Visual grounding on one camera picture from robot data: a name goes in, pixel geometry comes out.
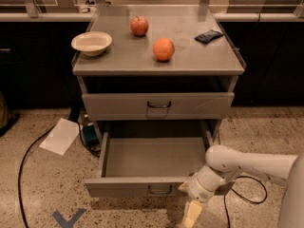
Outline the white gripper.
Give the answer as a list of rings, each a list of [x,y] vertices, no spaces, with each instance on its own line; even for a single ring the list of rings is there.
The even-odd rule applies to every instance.
[[[193,228],[202,210],[200,203],[207,202],[213,197],[213,193],[205,189],[196,178],[185,181],[178,189],[181,192],[188,193],[188,196],[193,199],[185,204],[184,215],[181,222],[183,228]]]

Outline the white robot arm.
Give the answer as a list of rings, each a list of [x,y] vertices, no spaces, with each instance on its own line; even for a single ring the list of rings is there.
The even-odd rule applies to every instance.
[[[192,228],[201,205],[243,173],[285,188],[277,228],[304,228],[304,154],[243,153],[213,145],[206,151],[205,160],[206,164],[179,187],[191,198],[185,205],[180,228]]]

